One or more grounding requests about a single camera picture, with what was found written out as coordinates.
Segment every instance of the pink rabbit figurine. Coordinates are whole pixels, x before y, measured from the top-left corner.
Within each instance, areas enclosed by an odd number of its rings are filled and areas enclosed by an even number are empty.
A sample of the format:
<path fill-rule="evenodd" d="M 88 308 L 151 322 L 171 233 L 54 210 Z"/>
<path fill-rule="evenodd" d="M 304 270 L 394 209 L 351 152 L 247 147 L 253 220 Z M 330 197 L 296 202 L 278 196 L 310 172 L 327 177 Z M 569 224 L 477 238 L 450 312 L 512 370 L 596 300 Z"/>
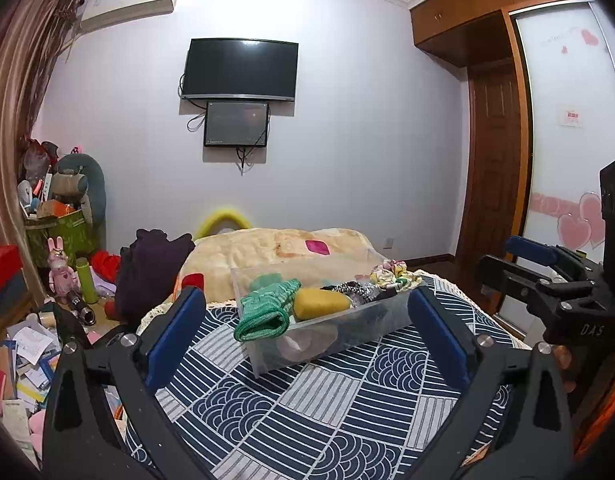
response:
<path fill-rule="evenodd" d="M 66 303 L 66 295 L 70 290 L 78 288 L 78 276 L 68 264 L 67 256 L 63 251 L 63 238 L 56 237 L 56 245 L 52 238 L 47 239 L 49 247 L 49 288 L 56 293 L 60 303 Z"/>

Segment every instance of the green knitted sock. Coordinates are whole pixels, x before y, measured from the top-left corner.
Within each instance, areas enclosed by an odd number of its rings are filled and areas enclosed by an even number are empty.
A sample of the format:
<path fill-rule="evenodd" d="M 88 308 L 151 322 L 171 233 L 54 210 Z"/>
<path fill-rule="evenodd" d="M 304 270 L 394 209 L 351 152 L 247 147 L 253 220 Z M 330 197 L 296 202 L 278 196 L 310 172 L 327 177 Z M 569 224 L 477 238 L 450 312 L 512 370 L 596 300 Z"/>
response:
<path fill-rule="evenodd" d="M 234 329 L 237 341 L 278 337 L 289 326 L 289 313 L 301 282 L 272 283 L 242 298 L 242 317 Z"/>

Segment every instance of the green water bottle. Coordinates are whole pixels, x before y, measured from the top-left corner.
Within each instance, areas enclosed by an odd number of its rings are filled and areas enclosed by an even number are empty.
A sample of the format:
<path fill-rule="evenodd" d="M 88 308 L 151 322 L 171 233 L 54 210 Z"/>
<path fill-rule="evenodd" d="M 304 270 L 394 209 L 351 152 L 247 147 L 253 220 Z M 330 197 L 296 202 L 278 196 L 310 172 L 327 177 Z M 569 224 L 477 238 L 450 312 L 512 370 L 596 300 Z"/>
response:
<path fill-rule="evenodd" d="M 96 293 L 96 288 L 94 288 L 92 270 L 87 258 L 76 259 L 76 272 L 78 273 L 78 279 L 81 280 L 82 298 L 85 300 L 85 303 L 97 303 L 98 294 Z"/>

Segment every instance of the small monitor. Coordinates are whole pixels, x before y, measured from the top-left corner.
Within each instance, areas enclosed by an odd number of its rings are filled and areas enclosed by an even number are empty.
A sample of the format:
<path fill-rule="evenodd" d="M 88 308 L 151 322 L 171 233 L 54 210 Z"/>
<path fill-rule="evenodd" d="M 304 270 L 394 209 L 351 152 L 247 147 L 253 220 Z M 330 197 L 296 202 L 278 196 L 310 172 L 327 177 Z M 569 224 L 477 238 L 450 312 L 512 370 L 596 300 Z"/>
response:
<path fill-rule="evenodd" d="M 267 146 L 267 103 L 209 101 L 205 115 L 205 146 Z"/>

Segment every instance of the clear plastic box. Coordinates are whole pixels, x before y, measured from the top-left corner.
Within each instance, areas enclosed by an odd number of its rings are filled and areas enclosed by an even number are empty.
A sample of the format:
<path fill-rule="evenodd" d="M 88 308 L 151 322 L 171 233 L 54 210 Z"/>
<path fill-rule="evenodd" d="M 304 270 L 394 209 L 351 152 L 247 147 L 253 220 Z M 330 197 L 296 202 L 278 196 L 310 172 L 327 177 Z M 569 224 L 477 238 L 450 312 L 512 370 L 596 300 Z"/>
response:
<path fill-rule="evenodd" d="M 368 279 L 372 268 L 381 264 L 383 259 L 381 254 L 368 250 L 366 253 L 331 254 L 250 269 L 232 269 L 239 314 L 242 314 L 241 298 L 249 293 L 250 283 L 264 274 L 277 272 L 283 280 L 297 278 L 302 286 L 320 288 Z M 277 338 L 245 343 L 254 375 L 258 377 L 270 370 L 325 357 L 410 325 L 408 297 L 409 292 L 400 292 L 388 300 L 291 323 L 287 332 Z"/>

